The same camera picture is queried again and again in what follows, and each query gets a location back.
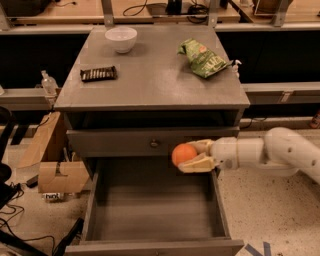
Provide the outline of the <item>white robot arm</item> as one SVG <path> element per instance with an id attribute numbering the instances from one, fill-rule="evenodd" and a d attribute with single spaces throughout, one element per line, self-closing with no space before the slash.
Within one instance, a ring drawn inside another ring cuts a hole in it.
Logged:
<path id="1" fill-rule="evenodd" d="M 183 173 L 250 168 L 286 177 L 302 171 L 320 184 L 320 148 L 288 128 L 272 128 L 259 138 L 221 137 L 186 146 L 195 151 L 192 156 L 177 159 L 182 151 L 172 154 L 174 165 Z"/>

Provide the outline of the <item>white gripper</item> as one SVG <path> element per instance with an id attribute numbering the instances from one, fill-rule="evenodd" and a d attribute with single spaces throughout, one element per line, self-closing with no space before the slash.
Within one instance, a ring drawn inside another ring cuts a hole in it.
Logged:
<path id="1" fill-rule="evenodd" d="M 178 165 L 178 169 L 183 173 L 210 172 L 215 166 L 221 170 L 238 168 L 235 137 L 221 137 L 216 141 L 211 139 L 190 141 L 189 145 L 194 147 L 199 155 Z"/>

